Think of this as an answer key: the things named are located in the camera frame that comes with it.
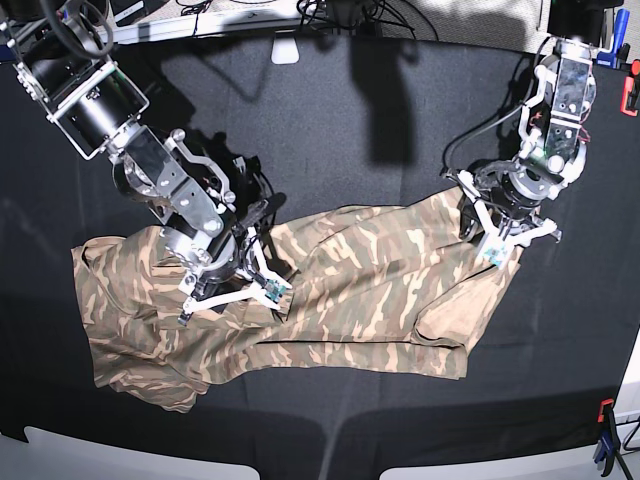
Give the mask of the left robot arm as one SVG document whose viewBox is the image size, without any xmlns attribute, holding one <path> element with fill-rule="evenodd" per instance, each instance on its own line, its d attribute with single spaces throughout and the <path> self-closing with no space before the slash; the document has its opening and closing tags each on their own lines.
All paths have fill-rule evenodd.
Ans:
<svg viewBox="0 0 640 480">
<path fill-rule="evenodd" d="M 556 199 L 586 165 L 589 136 L 584 123 L 597 97 L 593 66 L 599 54 L 612 54 L 615 15 L 620 1 L 554 1 L 547 37 L 534 57 L 526 94 L 504 116 L 479 125 L 453 140 L 443 154 L 443 176 L 464 194 L 460 236 L 480 232 L 477 257 L 499 269 L 513 252 L 537 238 L 562 237 L 557 224 L 539 216 L 540 205 Z M 506 159 L 472 170 L 453 165 L 464 143 L 517 119 L 519 149 Z"/>
</svg>

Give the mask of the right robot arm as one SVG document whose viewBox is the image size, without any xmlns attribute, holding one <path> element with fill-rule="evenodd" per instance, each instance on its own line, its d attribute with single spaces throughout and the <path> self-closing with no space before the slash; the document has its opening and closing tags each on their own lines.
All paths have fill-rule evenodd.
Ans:
<svg viewBox="0 0 640 480">
<path fill-rule="evenodd" d="M 255 300 L 277 311 L 290 284 L 269 268 L 263 238 L 285 196 L 254 159 L 195 153 L 181 129 L 159 138 L 149 100 L 111 57 L 114 34 L 89 1 L 5 1 L 1 42 L 19 83 L 84 159 L 106 154 L 117 189 L 161 222 L 185 273 L 179 320 Z"/>
</svg>

